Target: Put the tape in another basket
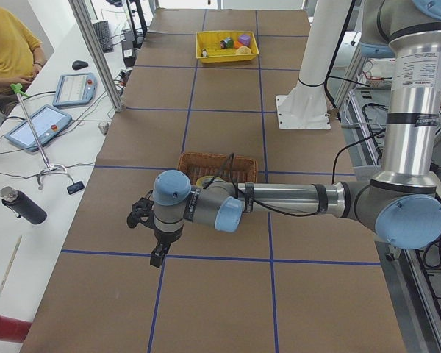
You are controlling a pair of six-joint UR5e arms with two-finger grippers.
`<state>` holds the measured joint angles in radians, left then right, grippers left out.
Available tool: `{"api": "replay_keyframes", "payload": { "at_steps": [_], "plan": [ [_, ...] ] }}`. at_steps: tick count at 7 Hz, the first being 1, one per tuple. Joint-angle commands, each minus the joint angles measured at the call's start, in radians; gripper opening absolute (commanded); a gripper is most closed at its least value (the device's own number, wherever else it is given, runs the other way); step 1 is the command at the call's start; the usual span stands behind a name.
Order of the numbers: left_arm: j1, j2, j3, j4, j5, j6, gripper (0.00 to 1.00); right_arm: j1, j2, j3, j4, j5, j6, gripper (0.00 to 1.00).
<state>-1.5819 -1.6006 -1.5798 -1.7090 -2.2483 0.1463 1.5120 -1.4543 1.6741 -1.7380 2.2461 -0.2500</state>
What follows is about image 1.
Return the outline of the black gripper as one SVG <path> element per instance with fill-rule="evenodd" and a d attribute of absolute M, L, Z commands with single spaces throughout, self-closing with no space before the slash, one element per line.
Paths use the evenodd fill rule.
<path fill-rule="evenodd" d="M 153 267 L 161 267 L 165 261 L 165 257 L 169 252 L 171 244 L 176 242 L 182 236 L 182 230 L 175 232 L 163 232 L 155 229 L 154 236 L 157 239 L 157 245 L 150 255 L 150 265 Z"/>

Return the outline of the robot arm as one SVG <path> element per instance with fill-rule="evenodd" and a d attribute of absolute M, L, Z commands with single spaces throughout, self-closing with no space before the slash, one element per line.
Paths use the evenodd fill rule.
<path fill-rule="evenodd" d="M 419 249 L 441 234 L 441 204 L 430 176 L 440 121 L 441 1 L 368 1 L 362 43 L 395 54 L 381 167 L 369 182 L 333 185 L 191 185 L 181 171 L 154 182 L 148 225 L 157 245 L 150 263 L 160 267 L 184 223 L 233 232 L 242 214 L 262 208 L 298 217 L 332 214 L 358 221 L 400 249 Z"/>

